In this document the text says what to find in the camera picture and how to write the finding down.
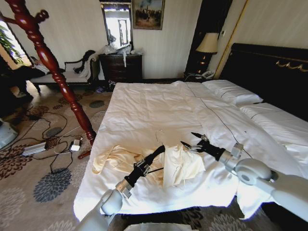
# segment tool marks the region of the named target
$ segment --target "black leather headboard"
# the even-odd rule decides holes
[[[308,50],[234,43],[220,75],[308,121]]]

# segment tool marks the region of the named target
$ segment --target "wooden dresser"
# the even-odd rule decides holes
[[[128,54],[126,67],[123,55],[99,55],[106,80],[114,82],[136,83],[142,81],[142,55]]]

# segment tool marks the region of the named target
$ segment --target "nightstand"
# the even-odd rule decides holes
[[[142,82],[142,55],[128,54],[126,67],[123,55],[100,54],[99,58],[106,80],[126,83]]]
[[[212,79],[206,79],[204,77],[200,77],[200,76],[195,76],[195,75],[190,75],[188,73],[184,72],[184,82],[197,82],[197,83],[203,83],[205,81],[209,81]]]

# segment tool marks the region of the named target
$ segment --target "white plastic bag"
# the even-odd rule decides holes
[[[127,47],[119,50],[117,53],[117,54],[123,54],[124,67],[126,67],[126,54],[129,54],[130,50],[131,50],[131,45],[128,45]]]
[[[112,54],[112,53],[116,53],[116,52],[117,52],[117,50],[115,50],[112,46],[105,45],[97,53],[98,54]]]
[[[144,54],[143,48],[134,49],[130,52],[131,54]]]

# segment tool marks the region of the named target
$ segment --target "white pillow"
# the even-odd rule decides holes
[[[243,106],[241,111],[293,152],[300,163],[308,163],[308,122],[269,103]]]
[[[258,95],[227,80],[211,80],[202,84],[215,93],[217,97],[238,107],[263,101]]]
[[[87,64],[85,63],[85,66],[84,66],[82,72],[80,72],[78,77],[79,78],[86,78],[88,76],[88,73],[89,73],[89,71],[87,69]]]

